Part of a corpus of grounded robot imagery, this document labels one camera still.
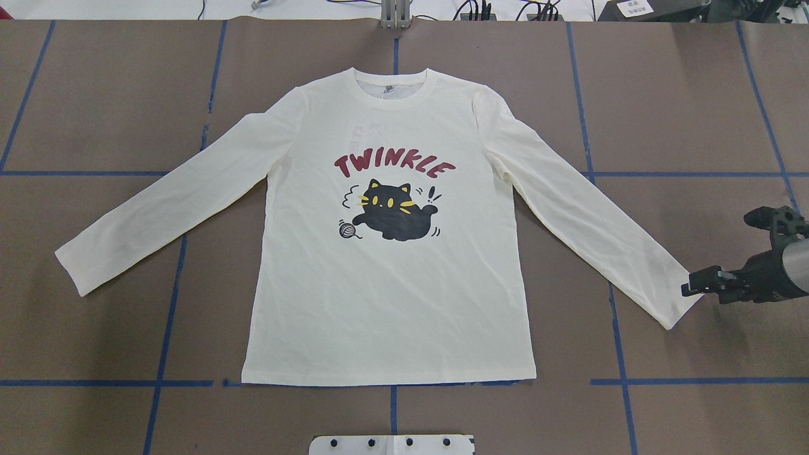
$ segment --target blue tape line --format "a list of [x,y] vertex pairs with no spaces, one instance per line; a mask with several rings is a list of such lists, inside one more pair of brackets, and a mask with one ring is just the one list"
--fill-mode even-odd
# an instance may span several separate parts
[[632,455],[637,455],[637,437],[635,437],[635,420],[632,417],[632,402],[629,400],[629,387],[621,386],[621,395],[624,397],[624,412],[626,414],[626,428],[629,431],[629,449]]
[[587,133],[587,121],[584,118],[584,101],[582,100],[582,86],[578,81],[578,66],[576,65],[576,49],[573,46],[573,28],[570,22],[565,23],[567,27],[567,45],[570,48],[570,65],[573,68],[573,84],[576,87],[576,103],[578,105],[578,119],[582,124],[582,140],[584,141],[584,153],[587,157],[587,177],[591,183],[595,183],[593,171],[593,157],[590,153],[590,135]]
[[398,402],[398,387],[395,385],[391,385],[391,434],[398,435],[399,434],[399,419],[398,414],[399,410],[397,409],[397,402]]
[[160,387],[155,387],[155,394],[152,395],[152,407],[149,411],[149,427],[146,429],[146,440],[143,443],[143,455],[149,455],[151,451],[151,440],[155,433],[155,422],[157,421],[157,409],[160,404]]
[[168,171],[3,171],[3,176],[164,176]]
[[172,289],[172,302],[168,307],[168,319],[166,320],[166,331],[163,333],[163,348],[160,350],[160,365],[157,370],[158,381],[163,380],[166,371],[166,358],[168,357],[168,345],[172,338],[172,326],[174,324],[174,312],[177,308],[177,297],[180,295],[180,275],[183,273],[185,263],[185,250],[188,246],[188,237],[183,234],[180,242],[180,258],[177,260],[177,271],[174,275],[174,288]]
[[208,99],[208,113],[214,111],[214,95],[216,94],[216,80],[219,77],[219,62],[222,61],[222,47],[225,45],[225,31],[227,21],[222,21],[222,31],[219,33],[219,47],[216,50],[216,63],[214,64],[214,77],[210,81],[210,98]]
[[208,146],[208,127],[210,123],[205,123],[205,126],[202,127],[202,140],[200,143],[200,151],[205,150],[205,147]]
[[177,271],[174,275],[174,287],[172,289],[172,302],[168,306],[168,318],[166,320],[166,331],[163,333],[163,347],[160,350],[160,364],[157,369],[157,382],[155,394],[152,397],[152,407],[149,413],[149,426],[146,428],[146,440],[143,443],[143,455],[149,455],[151,450],[152,436],[155,433],[155,422],[157,421],[157,410],[160,406],[160,383],[163,382],[163,374],[166,372],[166,358],[168,357],[168,346],[172,339],[172,326],[174,324],[174,313],[177,308],[177,297],[180,295],[180,276],[183,273],[185,263],[185,249],[188,245],[188,237],[183,234],[180,242],[180,258],[177,259]]
[[612,283],[609,286],[609,307],[612,311],[612,337],[615,340],[615,351],[618,356],[618,374],[621,379],[626,379],[626,367],[624,364],[624,348],[621,345],[621,329],[618,326],[618,311],[615,308],[615,291]]
[[633,379],[591,379],[590,385],[738,385],[809,384],[809,377],[668,377]]
[[19,104],[19,109],[17,110],[17,117],[14,119],[14,125],[11,127],[11,132],[8,135],[8,140],[6,141],[6,148],[3,150],[2,158],[0,158],[0,171],[6,166],[6,160],[8,159],[9,153],[11,153],[11,144],[14,143],[14,136],[17,135],[17,128],[19,127],[19,123],[23,120],[23,113],[25,112],[25,106],[28,104],[28,97],[31,96],[31,91],[34,89],[34,82],[36,81],[36,76],[40,72],[40,67],[42,67],[42,60],[45,57],[45,51],[48,50],[48,44],[50,43],[51,36],[53,36],[53,28],[56,27],[56,21],[52,20],[50,27],[48,27],[48,34],[45,35],[45,41],[42,43],[42,49],[40,50],[40,56],[36,59],[36,65],[34,65],[34,71],[31,73],[31,78],[28,80],[28,87],[25,88],[25,94],[23,95],[23,101]]
[[[626,380],[626,365],[624,363],[624,347],[621,343],[621,328],[618,325],[618,311],[615,305],[615,290],[612,283],[609,287],[609,307],[612,311],[612,336],[615,340],[615,352],[618,358],[618,374],[623,381]],[[624,414],[626,416],[626,428],[629,432],[629,447],[632,455],[637,455],[637,438],[635,437],[635,421],[632,417],[632,402],[629,400],[629,387],[626,384],[621,387],[621,394],[624,397]]]
[[767,129],[767,135],[769,136],[769,143],[773,146],[773,153],[775,153],[775,159],[778,161],[778,167],[781,169],[781,175],[784,178],[784,185],[786,185],[786,191],[790,195],[790,202],[792,203],[792,208],[794,208],[795,211],[799,212],[798,203],[795,201],[795,194],[792,191],[792,184],[790,183],[790,178],[786,175],[786,166],[784,166],[784,159],[781,157],[781,151],[778,150],[778,142],[776,142],[775,140],[773,127],[769,123],[767,110],[764,108],[764,101],[761,100],[761,94],[759,93],[758,83],[756,82],[756,76],[753,74],[753,68],[750,65],[750,57],[748,56],[748,46],[744,42],[744,34],[742,33],[742,23],[740,23],[738,20],[736,21],[736,34],[739,35],[739,44],[742,46],[742,56],[744,57],[744,66],[747,67],[748,69],[750,84],[753,87],[753,93],[756,95],[756,102],[758,103],[759,110],[761,111],[761,118],[764,119],[764,126]]
[[393,74],[399,74],[399,38],[393,40]]
[[[567,44],[570,48],[570,65],[573,69],[573,83],[576,87],[576,103],[578,105],[578,119],[582,124],[582,140],[584,142],[584,151],[587,156],[587,177],[590,183],[595,185],[595,168],[593,166],[593,157],[590,150],[590,136],[587,133],[587,121],[584,117],[584,101],[582,99],[582,87],[578,79],[578,66],[576,64],[576,50],[573,42],[573,28],[570,22],[565,23],[567,27]],[[621,329],[618,326],[618,312],[615,308],[615,292],[612,289],[612,283],[609,286],[609,304],[612,311],[612,336],[615,340],[615,352],[618,359],[618,372],[621,379],[626,379],[626,367],[624,365],[624,349],[621,345]],[[624,414],[626,416],[626,428],[629,433],[629,447],[632,450],[632,455],[637,455],[637,438],[635,437],[635,422],[632,416],[632,402],[629,400],[629,387],[623,385],[621,387],[621,394],[624,398]]]

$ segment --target cartoon cat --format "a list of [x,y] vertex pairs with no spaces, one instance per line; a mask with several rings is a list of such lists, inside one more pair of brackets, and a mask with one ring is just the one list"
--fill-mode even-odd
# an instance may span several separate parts
[[410,198],[409,183],[390,186],[371,179],[359,198],[365,213],[355,216],[351,223],[354,226],[365,223],[388,240],[421,239],[430,231],[430,216],[438,212],[436,206],[419,208]]

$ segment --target white long-sleeve t-shirt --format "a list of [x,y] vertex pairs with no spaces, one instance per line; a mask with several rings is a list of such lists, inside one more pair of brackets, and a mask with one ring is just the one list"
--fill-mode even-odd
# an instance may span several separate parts
[[432,70],[352,68],[296,87],[56,255],[84,296],[264,178],[245,383],[536,377],[512,187],[665,328],[698,298],[680,295],[688,271],[497,93]]

